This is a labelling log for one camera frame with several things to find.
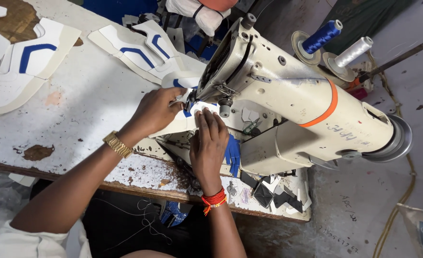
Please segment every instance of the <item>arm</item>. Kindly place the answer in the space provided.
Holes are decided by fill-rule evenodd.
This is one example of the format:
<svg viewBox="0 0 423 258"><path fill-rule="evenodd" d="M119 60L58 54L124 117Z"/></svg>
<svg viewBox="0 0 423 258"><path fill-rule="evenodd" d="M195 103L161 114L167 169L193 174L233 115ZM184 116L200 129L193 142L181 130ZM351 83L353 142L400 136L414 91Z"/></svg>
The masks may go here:
<svg viewBox="0 0 423 258"><path fill-rule="evenodd" d="M169 106L184 88L159 89L147 93L132 119L117 133L119 140L132 148L146 136L162 130L173 121L183 103ZM122 157L103 144L68 173L31 200L11 222L26 232L68 232L86 208L94 192Z"/></svg>
<svg viewBox="0 0 423 258"><path fill-rule="evenodd" d="M221 190L219 175L224 152L229 140L226 125L215 112L207 108L203 113L198 111L199 130L191 138L192 168L202 187L203 194L214 196ZM211 239L214 257L246 257L245 249L238 235L237 227L232 218L227 202L208 212L211 226Z"/></svg>

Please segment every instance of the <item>hand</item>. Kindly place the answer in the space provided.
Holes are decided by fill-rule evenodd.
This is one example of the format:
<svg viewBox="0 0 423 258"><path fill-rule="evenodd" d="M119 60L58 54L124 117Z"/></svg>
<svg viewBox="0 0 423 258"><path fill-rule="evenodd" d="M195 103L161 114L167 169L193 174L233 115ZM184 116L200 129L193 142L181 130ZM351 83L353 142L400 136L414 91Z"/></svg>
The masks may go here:
<svg viewBox="0 0 423 258"><path fill-rule="evenodd" d="M205 196L214 196L221 191L219 171L224 160L229 131L219 115L205 108L197 111L198 130L191 138L189 157L195 176Z"/></svg>
<svg viewBox="0 0 423 258"><path fill-rule="evenodd" d="M174 103L170 107L169 103L186 92L186 88L172 87L145 94L134 116L117 133L119 139L131 148L142 138L167 127L184 108L183 102Z"/></svg>

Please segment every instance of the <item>white thread spool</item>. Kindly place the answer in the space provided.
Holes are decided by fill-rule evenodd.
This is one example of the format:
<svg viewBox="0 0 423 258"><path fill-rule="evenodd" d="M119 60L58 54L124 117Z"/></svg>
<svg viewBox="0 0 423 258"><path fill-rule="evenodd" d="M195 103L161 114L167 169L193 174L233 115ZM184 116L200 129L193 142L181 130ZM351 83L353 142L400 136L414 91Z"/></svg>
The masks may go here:
<svg viewBox="0 0 423 258"><path fill-rule="evenodd" d="M369 37L360 38L357 42L346 49L334 59L338 67L345 67L350 62L368 51L374 42Z"/></svg>

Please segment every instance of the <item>white painted table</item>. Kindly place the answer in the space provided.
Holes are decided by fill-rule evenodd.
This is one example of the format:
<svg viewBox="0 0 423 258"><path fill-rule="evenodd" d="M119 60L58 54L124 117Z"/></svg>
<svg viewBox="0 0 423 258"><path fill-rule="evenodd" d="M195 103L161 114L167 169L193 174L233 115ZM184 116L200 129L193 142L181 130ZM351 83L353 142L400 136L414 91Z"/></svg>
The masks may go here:
<svg viewBox="0 0 423 258"><path fill-rule="evenodd" d="M25 105L0 117L0 170L56 179L101 146L101 139L109 132L119 130L135 112L143 92L159 86L142 79L87 39L92 31L118 24L66 0L26 2L39 18L47 17L80 29L83 44L71 49L48 82ZM25 22L31 21L34 19L26 15ZM187 58L185 66L196 70ZM39 149L32 151L35 145ZM52 153L39 158L47 148ZM25 159L29 152L36 157ZM225 188L230 180L235 183L238 179L222 177ZM101 188L179 202L201 202L198 193L189 188L187 176L172 162L137 154L121 161ZM284 208L271 214L252 198L241 205L240 199L235 202L235 198L240 196L234 197L231 204L235 212L299 223L311 217L310 208L303 216L289 215Z"/></svg>

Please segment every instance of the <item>blue thread spool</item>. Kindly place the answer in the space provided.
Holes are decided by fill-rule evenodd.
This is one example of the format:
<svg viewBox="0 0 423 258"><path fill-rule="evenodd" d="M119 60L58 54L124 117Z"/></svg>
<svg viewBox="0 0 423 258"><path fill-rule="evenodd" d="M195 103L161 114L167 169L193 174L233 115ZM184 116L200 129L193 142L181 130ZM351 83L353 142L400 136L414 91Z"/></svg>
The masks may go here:
<svg viewBox="0 0 423 258"><path fill-rule="evenodd" d="M313 54L331 39L340 34L343 26L339 20L328 21L318 31L302 42L302 48L308 53Z"/></svg>

